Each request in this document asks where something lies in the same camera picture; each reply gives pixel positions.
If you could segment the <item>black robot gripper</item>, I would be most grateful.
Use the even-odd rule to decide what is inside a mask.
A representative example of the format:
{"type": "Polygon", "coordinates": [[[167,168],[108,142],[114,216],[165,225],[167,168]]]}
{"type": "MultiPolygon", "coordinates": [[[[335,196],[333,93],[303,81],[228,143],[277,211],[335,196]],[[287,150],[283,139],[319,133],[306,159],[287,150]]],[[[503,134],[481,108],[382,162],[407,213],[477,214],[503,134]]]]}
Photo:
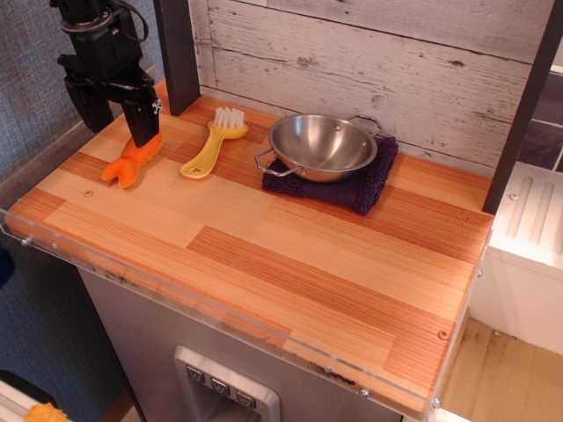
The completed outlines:
{"type": "Polygon", "coordinates": [[[148,24],[136,9],[60,9],[75,53],[60,55],[65,86],[84,124],[98,133],[113,122],[109,101],[122,105],[134,145],[160,132],[161,100],[140,67],[148,24]]]}

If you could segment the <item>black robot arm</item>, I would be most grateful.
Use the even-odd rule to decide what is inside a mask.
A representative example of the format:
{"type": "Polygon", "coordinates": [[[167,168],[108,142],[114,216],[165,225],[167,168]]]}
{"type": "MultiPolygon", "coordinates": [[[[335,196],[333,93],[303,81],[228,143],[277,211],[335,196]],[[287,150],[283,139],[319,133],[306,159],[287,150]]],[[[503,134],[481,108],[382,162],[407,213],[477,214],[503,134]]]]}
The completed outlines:
{"type": "Polygon", "coordinates": [[[84,124],[94,133],[113,121],[119,104],[137,148],[159,133],[160,100],[153,78],[142,69],[141,44],[149,35],[146,20],[124,1],[52,1],[61,28],[75,53],[57,59],[65,86],[84,124]]]}

